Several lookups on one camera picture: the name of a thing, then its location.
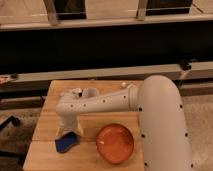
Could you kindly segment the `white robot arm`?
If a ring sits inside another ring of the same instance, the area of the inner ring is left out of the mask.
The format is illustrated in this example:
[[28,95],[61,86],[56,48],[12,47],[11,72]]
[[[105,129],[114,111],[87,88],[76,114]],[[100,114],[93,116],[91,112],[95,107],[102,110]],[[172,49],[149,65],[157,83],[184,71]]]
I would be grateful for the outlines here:
[[180,92],[163,75],[152,75],[142,83],[109,94],[80,97],[65,93],[56,105],[60,128],[80,134],[80,113],[135,111],[143,136],[145,171],[192,171],[189,134]]

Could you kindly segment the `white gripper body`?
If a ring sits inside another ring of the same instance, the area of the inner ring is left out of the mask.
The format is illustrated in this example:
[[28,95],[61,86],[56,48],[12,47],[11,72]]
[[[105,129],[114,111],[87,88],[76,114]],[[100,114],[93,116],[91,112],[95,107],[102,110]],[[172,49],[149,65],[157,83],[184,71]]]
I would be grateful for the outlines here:
[[60,115],[58,136],[64,136],[69,132],[74,132],[79,136],[84,135],[83,128],[76,115]]

